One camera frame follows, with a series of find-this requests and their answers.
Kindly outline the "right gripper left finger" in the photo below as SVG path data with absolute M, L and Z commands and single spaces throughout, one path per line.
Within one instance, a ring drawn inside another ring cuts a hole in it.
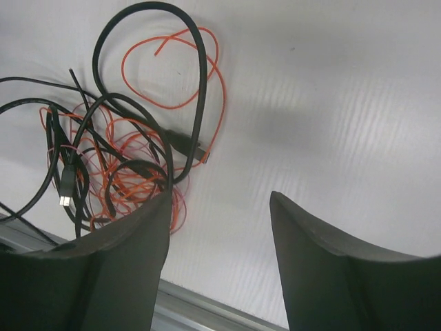
M 1 253 L 2 330 L 149 330 L 172 198 L 51 250 Z

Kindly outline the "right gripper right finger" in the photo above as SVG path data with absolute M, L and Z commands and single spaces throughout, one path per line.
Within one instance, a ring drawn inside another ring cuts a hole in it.
M 290 330 L 439 330 L 440 258 L 363 241 L 279 192 L 271 226 Z

